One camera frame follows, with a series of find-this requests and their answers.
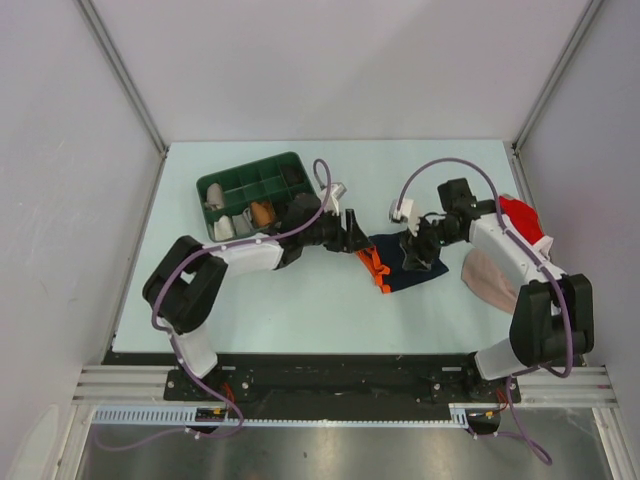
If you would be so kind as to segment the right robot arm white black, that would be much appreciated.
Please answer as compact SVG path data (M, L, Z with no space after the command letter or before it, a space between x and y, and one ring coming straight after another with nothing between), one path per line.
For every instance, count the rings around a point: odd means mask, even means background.
M464 178L438 188L443 214L431 220L402 197L390 219L406 226L401 236L407 269L426 270L443 248L465 241L486 254L517 289L507 337L473 354L475 367L461 376L463 393L484 401L498 379L548 368L562 360L569 375L573 360L593 350L593 287L583 274L570 275L516 231L497 198L479 200Z

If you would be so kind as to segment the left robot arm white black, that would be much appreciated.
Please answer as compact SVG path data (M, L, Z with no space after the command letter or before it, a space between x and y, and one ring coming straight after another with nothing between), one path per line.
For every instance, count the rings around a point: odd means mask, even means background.
M142 288L152 309L152 326L170 340L186 387L197 398L214 397L221 376L206 322L225 278L285 268L307 246L353 254L372 246L355 212L334 209L301 193L276 209L275 223L251 237L207 247L189 235L178 238Z

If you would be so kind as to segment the navy orange underwear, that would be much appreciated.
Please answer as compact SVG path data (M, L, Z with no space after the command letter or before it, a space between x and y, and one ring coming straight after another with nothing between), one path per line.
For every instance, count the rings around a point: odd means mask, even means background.
M400 238L400 233L373 235L369 237L371 246L355 253L382 294L399 292L449 272L439 259L430 267L409 266Z

